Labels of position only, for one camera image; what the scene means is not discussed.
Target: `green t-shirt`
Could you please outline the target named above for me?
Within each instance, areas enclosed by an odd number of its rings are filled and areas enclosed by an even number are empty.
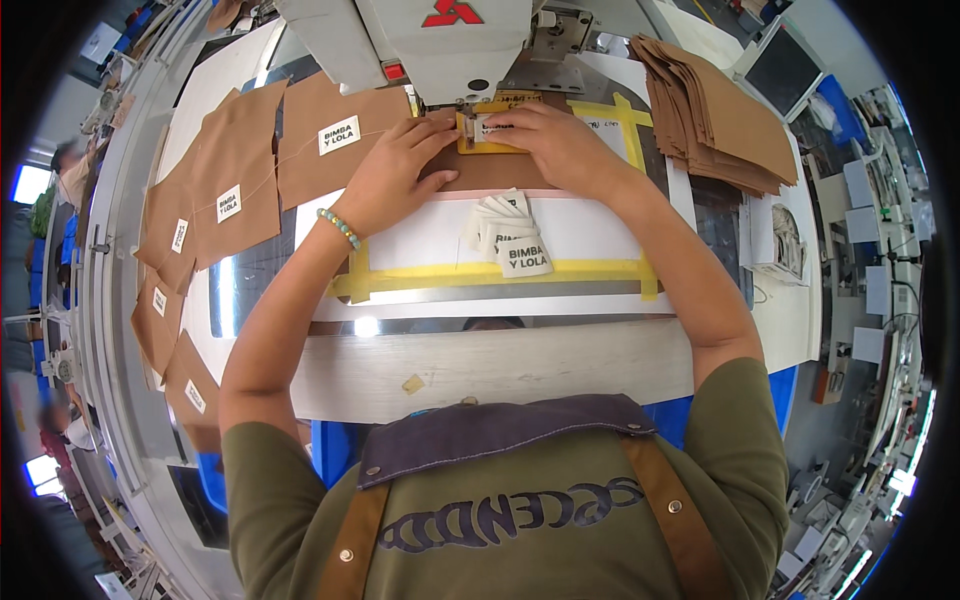
[[[787,466],[766,370],[740,358],[693,399],[684,451],[658,445],[719,547],[737,598],[764,597],[787,527]],[[300,444],[263,423],[223,438],[230,553],[249,598],[315,598],[356,489],[329,492]],[[560,434],[404,475],[366,598],[682,598],[617,434]]]

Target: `brown leather strap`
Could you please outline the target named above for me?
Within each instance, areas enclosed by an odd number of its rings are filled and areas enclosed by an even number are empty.
[[[733,598],[713,536],[654,437],[621,438],[620,444],[670,548],[686,599]]]
[[[390,482],[353,493],[320,576],[317,598],[362,600]]]

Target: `apron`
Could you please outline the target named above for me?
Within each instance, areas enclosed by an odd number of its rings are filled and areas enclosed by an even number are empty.
[[[582,395],[530,404],[455,404],[374,429],[367,439],[357,491],[326,559],[317,597],[361,600],[391,482],[532,444],[568,431],[612,429],[634,468],[670,549],[688,600],[733,598],[713,537],[657,447],[657,427],[620,394]]]

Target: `industrial sewing machine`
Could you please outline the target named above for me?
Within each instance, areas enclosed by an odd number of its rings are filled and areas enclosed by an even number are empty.
[[[583,93],[569,54],[603,33],[652,35],[653,0],[277,0],[343,94],[411,84],[423,107],[470,112],[497,90]]]

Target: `beaded bracelet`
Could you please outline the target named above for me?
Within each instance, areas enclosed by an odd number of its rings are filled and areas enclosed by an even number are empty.
[[[356,233],[350,231],[350,228],[344,223],[344,220],[333,214],[326,208],[320,208],[317,210],[317,218],[324,217],[327,221],[333,224],[334,227],[339,229],[349,240],[350,244],[353,245],[354,250],[360,250],[360,239],[357,237]]]

